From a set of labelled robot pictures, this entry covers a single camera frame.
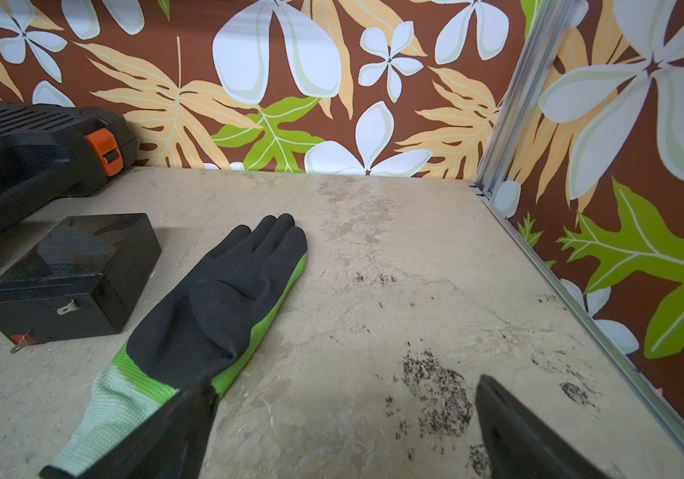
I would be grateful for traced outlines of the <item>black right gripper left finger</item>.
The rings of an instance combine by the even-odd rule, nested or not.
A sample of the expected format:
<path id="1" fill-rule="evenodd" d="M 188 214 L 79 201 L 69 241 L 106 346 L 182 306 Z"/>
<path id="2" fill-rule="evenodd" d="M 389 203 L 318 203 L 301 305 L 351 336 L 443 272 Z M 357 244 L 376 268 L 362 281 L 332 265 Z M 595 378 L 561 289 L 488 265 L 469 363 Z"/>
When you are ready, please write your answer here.
<path id="1" fill-rule="evenodd" d="M 209 381 L 183 387 L 81 478 L 197 478 L 219 395 Z"/>

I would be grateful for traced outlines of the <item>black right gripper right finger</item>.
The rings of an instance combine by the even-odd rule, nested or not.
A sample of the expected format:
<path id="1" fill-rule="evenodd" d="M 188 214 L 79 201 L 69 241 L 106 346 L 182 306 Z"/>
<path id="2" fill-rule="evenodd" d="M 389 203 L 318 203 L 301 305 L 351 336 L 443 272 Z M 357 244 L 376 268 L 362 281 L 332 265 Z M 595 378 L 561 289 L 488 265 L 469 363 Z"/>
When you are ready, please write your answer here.
<path id="1" fill-rule="evenodd" d="M 476 407 L 494 478 L 605 478 L 513 393 L 483 374 Z"/>

